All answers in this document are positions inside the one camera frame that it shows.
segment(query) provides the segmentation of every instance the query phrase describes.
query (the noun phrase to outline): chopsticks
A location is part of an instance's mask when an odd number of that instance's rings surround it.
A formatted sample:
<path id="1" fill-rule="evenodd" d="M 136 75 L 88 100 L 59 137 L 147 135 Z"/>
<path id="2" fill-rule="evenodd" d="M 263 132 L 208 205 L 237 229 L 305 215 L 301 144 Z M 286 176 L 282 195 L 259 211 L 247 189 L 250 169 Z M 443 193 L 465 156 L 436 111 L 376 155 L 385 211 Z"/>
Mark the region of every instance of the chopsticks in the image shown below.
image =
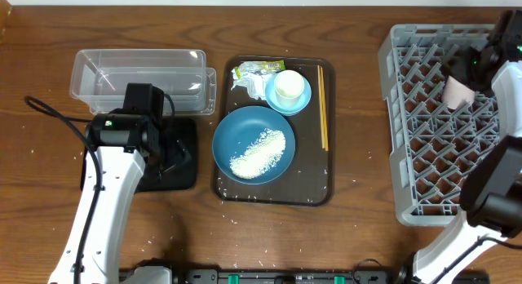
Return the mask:
<path id="1" fill-rule="evenodd" d="M 317 66 L 317 90 L 319 91 L 319 115 L 321 118 L 321 146 L 328 151 L 328 124 L 326 122 L 325 77 L 323 67 Z"/>

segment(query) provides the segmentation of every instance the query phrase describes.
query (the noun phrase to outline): clear plastic container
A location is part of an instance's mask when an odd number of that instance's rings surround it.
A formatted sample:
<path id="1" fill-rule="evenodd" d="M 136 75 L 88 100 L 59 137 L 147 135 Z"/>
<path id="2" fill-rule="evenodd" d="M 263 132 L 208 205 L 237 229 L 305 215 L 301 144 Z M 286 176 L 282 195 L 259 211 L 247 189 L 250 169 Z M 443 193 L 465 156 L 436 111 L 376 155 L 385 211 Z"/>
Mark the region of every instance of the clear plastic container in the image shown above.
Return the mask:
<path id="1" fill-rule="evenodd" d="M 170 95 L 176 115 L 215 111 L 216 72 L 199 50 L 83 50 L 76 54 L 70 93 L 93 114 L 123 106 L 128 83 L 152 83 Z M 163 114 L 171 114 L 167 101 Z"/>

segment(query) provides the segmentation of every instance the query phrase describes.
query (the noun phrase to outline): blue bowl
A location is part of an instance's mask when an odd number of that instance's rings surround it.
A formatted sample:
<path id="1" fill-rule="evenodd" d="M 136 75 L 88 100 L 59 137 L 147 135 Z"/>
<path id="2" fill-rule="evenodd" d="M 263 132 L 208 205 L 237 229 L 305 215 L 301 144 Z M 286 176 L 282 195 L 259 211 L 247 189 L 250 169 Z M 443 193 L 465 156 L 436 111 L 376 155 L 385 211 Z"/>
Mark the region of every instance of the blue bowl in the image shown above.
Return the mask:
<path id="1" fill-rule="evenodd" d="M 276 166 L 253 179 L 242 179 L 232 173 L 230 159 L 239 157 L 265 129 L 279 130 L 285 136 L 285 151 Z M 286 171 L 295 154 L 295 136 L 290 124 L 272 109 L 248 106 L 231 112 L 221 121 L 212 140 L 212 153 L 219 169 L 230 179 L 243 184 L 263 184 Z"/>
<path id="2" fill-rule="evenodd" d="M 308 103 L 310 102 L 310 99 L 312 98 L 312 88 L 310 87 L 310 83 L 308 80 L 303 77 L 304 79 L 304 91 L 301 97 L 299 97 L 299 100 L 297 104 L 295 104 L 292 108 L 285 108 L 279 104 L 279 101 L 277 101 L 276 96 L 276 88 L 274 85 L 274 79 L 276 78 L 276 75 L 272 76 L 268 82 L 267 85 L 264 88 L 264 94 L 267 98 L 268 105 L 278 113 L 285 115 L 285 116 L 293 116 L 296 113 L 299 113 L 301 110 L 303 110 Z"/>

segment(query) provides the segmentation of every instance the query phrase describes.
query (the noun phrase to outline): black tray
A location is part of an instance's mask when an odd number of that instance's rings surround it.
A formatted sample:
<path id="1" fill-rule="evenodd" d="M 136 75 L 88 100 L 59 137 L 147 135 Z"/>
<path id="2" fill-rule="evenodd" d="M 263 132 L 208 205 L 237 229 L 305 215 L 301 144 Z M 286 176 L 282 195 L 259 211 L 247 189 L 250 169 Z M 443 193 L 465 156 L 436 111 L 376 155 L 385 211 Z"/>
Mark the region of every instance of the black tray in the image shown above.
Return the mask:
<path id="1" fill-rule="evenodd" d="M 232 69 L 245 61 L 284 60 L 287 69 L 301 73 L 312 88 L 310 103 L 301 112 L 285 117 L 295 134 L 294 160 L 288 169 L 272 182 L 247 185 L 229 179 L 215 165 L 212 189 L 223 200 L 238 202 L 265 202 L 303 206 L 319 206 L 330 199 L 334 177 L 334 120 L 335 72 L 330 63 L 318 59 L 299 59 L 268 56 L 240 55 L 232 58 L 225 68 L 220 119 L 233 110 L 260 105 L 269 108 L 264 100 L 251 99 L 243 87 L 232 87 Z M 325 79 L 326 119 L 328 123 L 329 151 L 321 147 L 321 120 L 317 66 L 323 68 Z"/>

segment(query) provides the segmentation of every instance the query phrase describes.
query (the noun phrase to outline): gray plastic basket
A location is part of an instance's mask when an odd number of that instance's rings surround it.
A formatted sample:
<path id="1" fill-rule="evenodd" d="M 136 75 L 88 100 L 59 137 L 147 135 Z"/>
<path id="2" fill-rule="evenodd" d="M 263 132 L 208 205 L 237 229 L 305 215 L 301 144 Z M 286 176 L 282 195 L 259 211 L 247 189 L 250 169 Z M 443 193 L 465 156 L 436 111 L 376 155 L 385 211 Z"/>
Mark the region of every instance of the gray plastic basket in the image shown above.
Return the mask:
<path id="1" fill-rule="evenodd" d="M 498 142 L 495 98 L 447 109 L 443 73 L 469 46 L 483 48 L 492 24 L 399 24 L 378 51 L 390 117 L 391 181 L 405 225 L 449 224 L 467 175 Z"/>

